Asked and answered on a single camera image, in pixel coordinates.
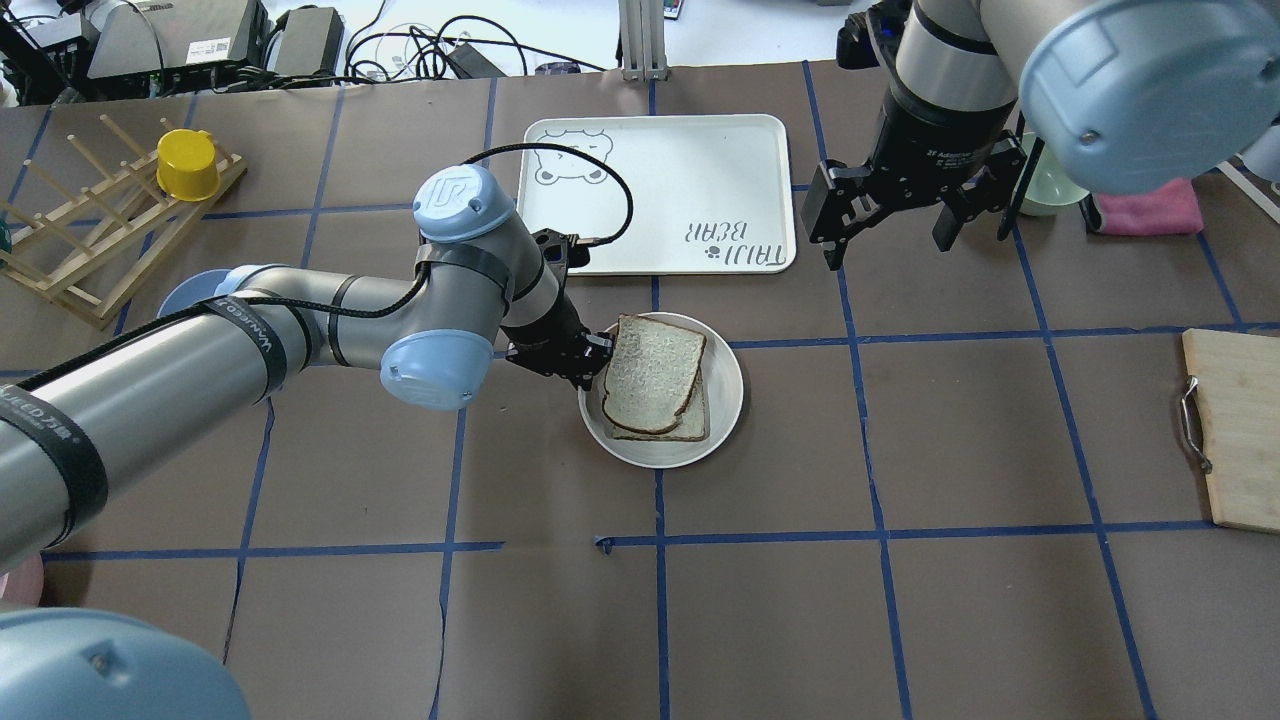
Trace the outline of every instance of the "white plate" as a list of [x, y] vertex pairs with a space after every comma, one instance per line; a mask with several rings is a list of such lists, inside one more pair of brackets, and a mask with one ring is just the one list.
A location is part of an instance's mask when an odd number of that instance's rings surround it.
[[[641, 468], [671, 469], [696, 462], [710, 455], [728, 438], [742, 414], [742, 368], [733, 356], [733, 350], [716, 331], [703, 323], [675, 313], [641, 313], [645, 318], [662, 320], [707, 336], [707, 348], [703, 351], [703, 384], [707, 388], [707, 410], [710, 419], [707, 439], [698, 442], [613, 439], [609, 437], [609, 420], [604, 416], [600, 386], [604, 375], [596, 377], [589, 392], [577, 391], [577, 409], [582, 414], [586, 429], [595, 442], [613, 456]], [[617, 325], [609, 332], [617, 332]]]
[[[539, 120], [526, 142], [582, 150], [635, 195], [626, 234], [591, 249], [581, 275], [778, 273], [796, 255], [787, 135], [773, 115]], [[529, 229], [605, 236], [622, 223], [617, 183], [548, 150], [521, 158], [517, 209]]]

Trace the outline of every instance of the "slice of bread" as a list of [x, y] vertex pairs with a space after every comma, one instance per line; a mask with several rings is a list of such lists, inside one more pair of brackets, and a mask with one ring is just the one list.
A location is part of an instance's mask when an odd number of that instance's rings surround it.
[[631, 430], [609, 425], [609, 437], [613, 439], [646, 439], [646, 441], [672, 441], [672, 442], [700, 442], [710, 434], [709, 413], [707, 406], [707, 389], [703, 386], [703, 374], [698, 373], [694, 380], [694, 392], [689, 396], [689, 406], [680, 414], [680, 423], [667, 433], [650, 436], [634, 433]]
[[618, 340], [604, 375], [604, 415], [617, 427], [663, 434], [680, 424], [703, 361], [707, 337], [643, 318], [618, 318]]

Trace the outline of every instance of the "white label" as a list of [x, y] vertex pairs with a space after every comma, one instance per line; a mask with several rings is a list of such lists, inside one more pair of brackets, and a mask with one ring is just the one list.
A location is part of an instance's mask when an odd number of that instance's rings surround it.
[[187, 47], [187, 64], [215, 63], [225, 60], [232, 51], [232, 38], [219, 37], [218, 40], [200, 40]]

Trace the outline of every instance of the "metal handle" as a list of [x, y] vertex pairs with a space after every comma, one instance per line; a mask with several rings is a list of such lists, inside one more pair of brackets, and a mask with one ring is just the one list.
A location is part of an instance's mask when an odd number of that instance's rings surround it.
[[1187, 446], [1190, 447], [1192, 452], [1196, 454], [1196, 459], [1199, 460], [1199, 464], [1201, 464], [1201, 470], [1203, 470], [1204, 474], [1207, 475], [1207, 474], [1210, 474], [1210, 473], [1213, 471], [1213, 462], [1210, 461], [1210, 459], [1204, 455], [1204, 451], [1201, 450], [1201, 447], [1198, 445], [1196, 445], [1196, 438], [1192, 437], [1192, 414], [1190, 414], [1189, 404], [1190, 404], [1192, 395], [1196, 395], [1196, 388], [1198, 388], [1198, 387], [1199, 387], [1199, 378], [1197, 378], [1196, 375], [1192, 375], [1190, 379], [1187, 380], [1187, 392], [1183, 393], [1183, 397], [1181, 397], [1181, 401], [1179, 402], [1179, 405], [1181, 406], [1181, 410], [1183, 410], [1183, 414], [1181, 414], [1181, 420], [1183, 420], [1183, 439], [1187, 441]]

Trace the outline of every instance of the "wooden cutting board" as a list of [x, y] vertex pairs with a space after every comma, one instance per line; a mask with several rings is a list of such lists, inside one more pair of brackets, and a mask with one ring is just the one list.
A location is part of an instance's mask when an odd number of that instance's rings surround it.
[[1183, 351], [1199, 379], [1213, 521], [1280, 532], [1280, 338], [1192, 329]]

